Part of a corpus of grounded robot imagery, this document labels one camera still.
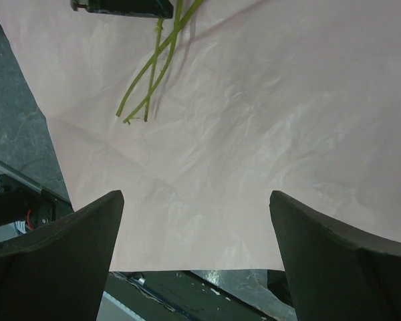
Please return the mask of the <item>aluminium front rail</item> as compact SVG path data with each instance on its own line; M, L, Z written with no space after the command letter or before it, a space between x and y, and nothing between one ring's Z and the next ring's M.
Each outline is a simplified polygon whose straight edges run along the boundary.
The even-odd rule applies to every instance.
M72 206L70 201L64 197L61 197L60 195L54 193L53 191L50 191L49 189L45 188L43 185L39 184L38 182L34 181L33 179L30 179L24 174L21 174L19 171L16 171L12 167L6 165L2 161L0 161L0 176L1 175L7 175L8 177L11 177L13 180L18 181L21 183L24 187L27 187L31 191L37 193L37 194L44 194L47 196L52 197L53 200L60 200L63 201L66 205L69 205L70 207Z

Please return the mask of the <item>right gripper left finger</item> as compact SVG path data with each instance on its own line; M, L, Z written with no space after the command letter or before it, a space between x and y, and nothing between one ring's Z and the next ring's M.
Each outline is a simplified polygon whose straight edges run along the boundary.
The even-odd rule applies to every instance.
M0 320L95 320L124 208L111 191L0 242Z

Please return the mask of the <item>purple flower bouquet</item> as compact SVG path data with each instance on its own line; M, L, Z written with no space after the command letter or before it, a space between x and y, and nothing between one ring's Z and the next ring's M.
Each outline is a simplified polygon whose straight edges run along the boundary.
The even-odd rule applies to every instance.
M153 19L0 1L74 209L113 190L111 270L280 270L283 191L401 242L401 1L205 1L147 122Z

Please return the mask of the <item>orange dried flower spray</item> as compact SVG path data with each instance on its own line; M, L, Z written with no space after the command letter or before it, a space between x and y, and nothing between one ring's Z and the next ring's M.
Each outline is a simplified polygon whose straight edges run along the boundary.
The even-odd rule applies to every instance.
M174 51L175 51L175 47L176 47L176 41L178 38L178 33L179 33L179 28L180 27L180 20L178 22L174 22L174 29L172 31L172 33L170 34L170 50L168 53L168 57L165 61L165 64L159 74L159 76L157 77L156 81L154 82L154 91L156 90L156 88L158 87L158 85L161 83L171 61L172 58L174 56ZM131 120L134 119L138 119L138 117L136 117L136 114L143 108L145 107L145 103L146 103L146 97L143 99L143 101L141 101L141 103L139 103L139 105L124 119L123 123L128 123L130 124Z

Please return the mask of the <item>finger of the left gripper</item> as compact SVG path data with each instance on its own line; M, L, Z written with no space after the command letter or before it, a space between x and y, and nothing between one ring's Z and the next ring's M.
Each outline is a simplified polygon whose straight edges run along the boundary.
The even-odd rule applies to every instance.
M85 9L88 13L172 19L173 5L167 0L71 0L74 11Z

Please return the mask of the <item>cream rosebud spray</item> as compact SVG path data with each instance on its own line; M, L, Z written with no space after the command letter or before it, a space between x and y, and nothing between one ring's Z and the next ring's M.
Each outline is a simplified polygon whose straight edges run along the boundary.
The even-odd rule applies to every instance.
M144 111L144 121L146 122L148 120L148 114L149 114L149 108L150 108L150 101L151 97L154 93L154 91L157 89L158 85L161 83L165 73L167 72L170 63L174 57L175 49L176 49L176 44L178 41L178 35L181 33L183 28L187 25L187 23L191 20L191 18L195 15L197 10L201 7L201 5L204 3L204 1L193 1L193 3L189 6L189 8L185 11L185 13L182 15L182 9L183 9L183 1L177 1L176 3L176 13L174 17L174 23L173 23L173 29L168 35L168 37L161 41L161 36L162 36L162 30L163 30L163 18L160 18L156 24L156 43L155 43L155 48L153 51L152 56L150 59L146 62L146 64L141 68L141 70L138 72L136 77L132 80L132 83L128 86L127 91L122 97L122 100L119 104L119 107L116 111L116 116L121 117L124 107L129 99L129 96L137 86L138 82L141 80L143 75L148 71L149 68L151 68L151 73L150 73L150 80L149 80L149 85L148 85L148 92L146 96L143 98L143 100L129 113L129 115L123 120L123 123L130 123L131 120L137 119L136 115L137 113L142 109L145 108ZM159 75L157 78L154 77L155 71L156 71L156 66L158 62L158 58L160 57L161 53L169 49L168 51L168 56L166 58L166 61L163 65L163 68L161 69Z

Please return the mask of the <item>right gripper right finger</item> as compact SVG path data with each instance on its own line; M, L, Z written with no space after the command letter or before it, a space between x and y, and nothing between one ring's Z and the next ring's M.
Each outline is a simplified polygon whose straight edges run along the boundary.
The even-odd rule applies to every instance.
M401 320L401 243L273 191L269 210L298 320Z

